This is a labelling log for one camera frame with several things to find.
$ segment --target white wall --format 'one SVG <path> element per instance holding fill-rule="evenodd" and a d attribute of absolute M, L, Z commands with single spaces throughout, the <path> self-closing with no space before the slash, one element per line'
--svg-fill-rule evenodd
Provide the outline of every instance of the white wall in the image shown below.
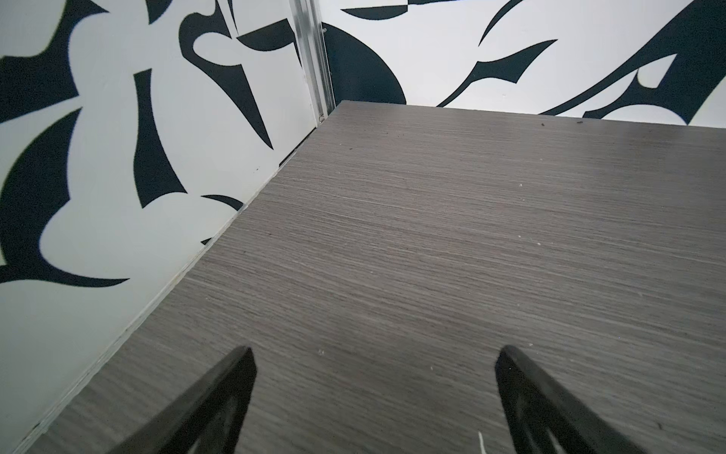
<path fill-rule="evenodd" d="M 288 0 L 148 3 L 0 4 L 3 453 L 316 125 Z"/>
<path fill-rule="evenodd" d="M 726 127 L 720 0 L 319 3 L 336 102 Z"/>

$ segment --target black and white wall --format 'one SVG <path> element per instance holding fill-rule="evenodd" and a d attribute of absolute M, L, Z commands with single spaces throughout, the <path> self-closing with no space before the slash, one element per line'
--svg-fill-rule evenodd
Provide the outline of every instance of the black and white wall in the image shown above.
<path fill-rule="evenodd" d="M 0 451 L 316 126 L 288 0 L 0 4 Z"/>
<path fill-rule="evenodd" d="M 723 0 L 319 0 L 335 101 L 726 127 Z"/>

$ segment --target patterned wall panel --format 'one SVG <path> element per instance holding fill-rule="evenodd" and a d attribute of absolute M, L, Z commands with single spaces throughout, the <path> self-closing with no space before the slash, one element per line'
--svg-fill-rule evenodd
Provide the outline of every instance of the patterned wall panel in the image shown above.
<path fill-rule="evenodd" d="M 287 0 L 0 6 L 0 451 L 315 127 L 291 20 Z"/>
<path fill-rule="evenodd" d="M 726 127 L 721 0 L 319 0 L 336 102 Z"/>

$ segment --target white speck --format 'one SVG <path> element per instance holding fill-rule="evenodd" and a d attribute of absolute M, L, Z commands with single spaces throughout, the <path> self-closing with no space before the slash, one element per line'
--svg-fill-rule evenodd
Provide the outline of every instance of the white speck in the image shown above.
<path fill-rule="evenodd" d="M 479 449 L 481 449 L 481 454 L 486 454 L 486 451 L 484 450 L 484 438 L 481 436 L 480 431 L 479 431 Z"/>

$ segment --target gray wood grain surface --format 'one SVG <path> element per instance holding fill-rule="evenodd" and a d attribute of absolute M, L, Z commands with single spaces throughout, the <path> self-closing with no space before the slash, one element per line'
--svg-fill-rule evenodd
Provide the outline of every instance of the gray wood grain surface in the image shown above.
<path fill-rule="evenodd" d="M 725 179 L 722 130 L 344 102 L 31 452 L 107 450 L 249 343 L 243 453 L 511 453 L 505 344 L 724 453 Z"/>

